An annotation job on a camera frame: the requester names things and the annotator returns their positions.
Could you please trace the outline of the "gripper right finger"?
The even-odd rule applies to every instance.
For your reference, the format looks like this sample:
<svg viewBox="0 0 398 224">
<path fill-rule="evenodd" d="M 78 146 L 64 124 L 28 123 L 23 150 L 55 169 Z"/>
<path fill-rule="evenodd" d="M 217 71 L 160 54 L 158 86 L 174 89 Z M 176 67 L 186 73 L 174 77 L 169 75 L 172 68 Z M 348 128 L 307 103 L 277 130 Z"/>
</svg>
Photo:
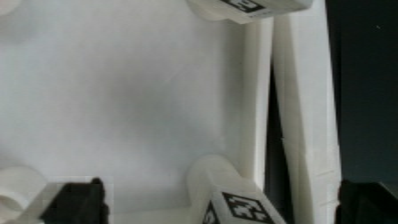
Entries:
<svg viewBox="0 0 398 224">
<path fill-rule="evenodd" d="M 398 183 L 341 182 L 336 224 L 398 224 Z"/>
</svg>

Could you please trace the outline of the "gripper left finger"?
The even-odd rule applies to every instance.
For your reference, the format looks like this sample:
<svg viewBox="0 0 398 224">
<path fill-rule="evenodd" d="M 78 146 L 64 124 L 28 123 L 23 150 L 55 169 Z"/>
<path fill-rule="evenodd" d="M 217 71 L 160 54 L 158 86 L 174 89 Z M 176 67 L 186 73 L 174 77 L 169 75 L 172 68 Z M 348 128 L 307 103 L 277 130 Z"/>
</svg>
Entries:
<svg viewBox="0 0 398 224">
<path fill-rule="evenodd" d="M 67 183 L 39 216 L 44 224 L 108 224 L 108 215 L 101 179 Z"/>
</svg>

